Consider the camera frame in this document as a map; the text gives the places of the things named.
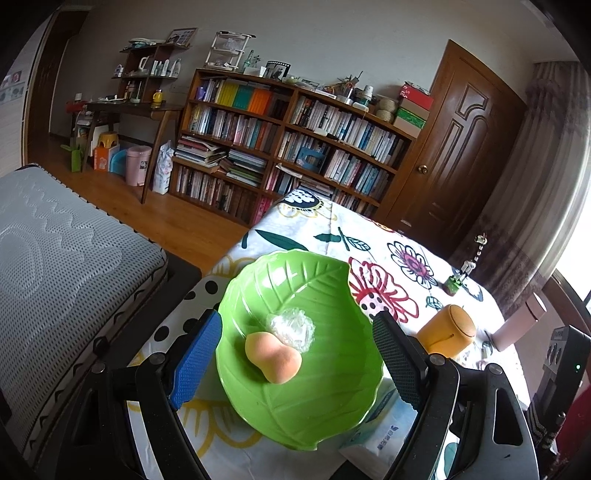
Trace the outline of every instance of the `yellow cup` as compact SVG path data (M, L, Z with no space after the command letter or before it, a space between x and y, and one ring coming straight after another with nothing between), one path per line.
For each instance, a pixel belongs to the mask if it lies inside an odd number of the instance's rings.
M476 326L458 305L443 307L416 334L427 353L440 353L448 358L459 354L476 336Z

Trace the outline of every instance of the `shelf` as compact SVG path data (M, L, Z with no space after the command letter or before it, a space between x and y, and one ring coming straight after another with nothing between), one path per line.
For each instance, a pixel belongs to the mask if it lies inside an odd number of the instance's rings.
M185 200L186 202L197 205L198 207L209 210L210 212L214 212L215 214L224 217L228 220L231 220L232 222L235 222L238 225L248 227L248 224L244 220L239 219L238 217L234 217L233 215L230 215L228 212L224 212L223 210L220 210L219 208L214 207L213 205L209 205L208 203L202 202L201 200L194 199L185 193L173 192L172 190L170 190L169 193L174 197L178 197L180 199Z
M272 159L272 157L268 153L262 152L260 150L255 150L253 148L244 147L243 145L238 145L238 144L232 143L228 140L222 140L221 138L216 138L211 135L198 134L195 132L191 132L189 130L183 130L181 133L183 135L189 135L191 137L199 138L199 139L205 140L207 142L217 143L220 145L224 145L225 147L234 148L235 150L239 150L241 152L248 153L250 155L254 155L255 157L262 158L263 160L269 161Z
M368 197L367 195L364 195L362 193L356 192L351 187L346 187L345 185L341 185L340 183L338 183L334 180L327 179L327 178L323 177L322 175L320 175L319 173L314 173L310 170L306 170L305 168L302 168L302 167L296 165L295 163L291 163L291 162L288 162L287 160L282 160L279 158L274 159L273 163L281 163L282 165L284 165L286 168L289 168L290 170L296 171L297 173L301 173L302 175L304 175L306 177L310 177L311 179L318 180L321 183L326 183L327 185L330 185L332 187L335 187L336 189L342 190L345 193L349 193L349 194L357 197L358 199L363 200L364 202L367 202L367 203L370 203L371 205L379 207L379 202L376 199Z
M211 77L228 77L235 80L241 80L243 82L255 82L260 83L262 85L269 85L271 87L283 88L285 90L289 90L290 94L293 93L295 87L293 85L288 85L283 82L278 82L277 80L266 79L263 77L255 77L254 75L244 75L243 73L237 72L223 72L221 70L215 69L197 69L199 75L203 75L204 77L202 80L206 80L207 76Z
M362 117L364 120L367 120L369 122L372 122L373 124L377 124L379 126L381 126L383 129L389 130L391 132L394 132L397 135L400 135L401 137L410 140L410 141L414 141L416 140L416 138L411 137L409 134L404 133L402 130L400 130L399 128L396 128L395 126L393 126L393 124L389 124L388 122L382 120L381 118L378 118L375 115L372 115L371 113L367 113L364 112L362 110L359 110L357 108L354 108L350 105L347 105L346 103L343 102L339 102L338 100L335 100L333 98L327 97L325 95L321 95L319 93L316 92L312 92L310 90L305 90L302 88L298 88L299 92L301 95L313 98L315 100L320 100L321 102L330 105L330 106L335 106L337 107L339 110L343 110L347 113L353 113L357 116Z
M126 50L121 50L119 53L130 53L132 51L140 51L140 50L156 50L156 48L172 48L173 50L188 50L190 47L186 47L184 45L177 45L176 43L157 43L156 45L147 45L145 47L140 47L140 48L128 48Z
M158 79L158 80L178 80L178 77L164 77L159 75L122 75L121 77L111 77L111 80L145 80L145 79Z
M244 53L244 50L225 50L224 48L216 48L216 47L213 47L211 50L221 53L221 54L227 54L227 55L233 55L233 56L238 56L241 53Z
M191 102L195 105L207 105L211 108L217 108L219 110L227 110L228 112L234 112L234 113L238 113L240 115L253 116L254 118L259 118L260 120L263 120L265 122L270 122L272 124L281 125L281 120L278 120L277 118L271 118L270 116L261 115L259 113L249 112L248 110L242 110L240 108L234 108L233 106L220 105L219 103L205 102L203 100L189 100L189 102Z
M246 189L246 190L250 190L251 192L259 193L261 191L260 188L253 187L252 185L249 185L248 183L244 183L243 181L228 177L224 172L221 172L219 170L214 171L212 173L206 172L206 171L200 169L199 165L197 165L196 163L193 163L189 160L185 160L180 157L173 157L173 162L178 163L179 165L183 165L187 168L192 168L193 170L199 170L199 171L203 172L205 175L210 175L212 177L215 177L217 179L221 179L221 180L226 181L228 183L233 183L234 185L238 185L239 187Z
M360 160L365 160L373 165L383 168L384 170L389 171L391 174L396 175L398 173L398 170L396 170L395 168L388 167L387 165L377 161L375 158L370 157L369 155L367 155L367 153L359 150L358 148L352 147L351 145L348 145L346 143L340 142L338 140L333 140L328 137L323 137L322 135L315 134L312 130L308 130L307 128L303 128L303 127L298 127L297 125L286 124L285 128L287 128L289 130L293 130L295 132L302 133L304 135L308 135L309 137L317 138L320 141L323 141L325 143L333 145L336 148L340 148L341 150L344 150L344 151L354 155L355 157L359 158Z
M353 108L352 106L347 105L346 103L339 102L338 100L327 97L326 95L321 95L319 93L312 92L310 90L306 90L303 88L299 88L294 85L289 85L289 84L286 84L283 82L278 82L277 80L265 79L262 77L255 77L252 75L244 75L243 73L221 72L220 70L212 70L212 69L197 69L197 71L199 72L200 75L203 75L203 76L205 76L205 75L217 76L217 77L226 76L228 78L242 80L244 82L258 82L258 83L262 83L263 85L270 85L270 86L277 87L277 88L283 88L285 90L290 90L292 92L294 90L296 90L299 95L304 95L304 96L307 96L307 97L310 97L310 98L313 98L316 100L320 100L321 102L323 102L327 105L337 107L339 110L342 110L343 112L353 113L357 116L362 117L365 120L372 122L373 124L379 125L381 128L386 129L387 131L394 132L395 134L400 135L401 137L405 138L406 140L409 140L409 141L416 140L416 138L411 137L410 135L406 134L405 132L403 132L399 128L396 128L392 124L385 122L381 118L378 118L377 116L372 115L371 113L366 113L366 112L363 112L363 111L358 110L356 108Z

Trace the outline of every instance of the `red box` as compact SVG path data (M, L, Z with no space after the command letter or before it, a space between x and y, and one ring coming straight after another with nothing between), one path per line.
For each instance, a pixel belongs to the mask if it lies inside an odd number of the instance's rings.
M405 83L400 90L400 96L408 98L411 102L416 103L418 106L423 107L425 110L430 110L433 104L433 99L429 95L425 95L420 90L411 87L408 83Z

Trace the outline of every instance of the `window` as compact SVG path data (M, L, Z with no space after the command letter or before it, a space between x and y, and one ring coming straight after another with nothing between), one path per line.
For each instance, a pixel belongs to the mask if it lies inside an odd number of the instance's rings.
M591 313L591 192L587 195L573 236L558 261L556 270L570 284L573 303Z

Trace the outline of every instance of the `yellow bottle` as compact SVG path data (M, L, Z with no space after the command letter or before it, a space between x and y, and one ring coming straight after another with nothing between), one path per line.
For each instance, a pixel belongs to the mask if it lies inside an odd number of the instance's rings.
M152 97L152 105L160 106L160 105L162 105L162 100L163 100L162 90L158 89L158 90L156 90L156 92L154 93L154 96Z

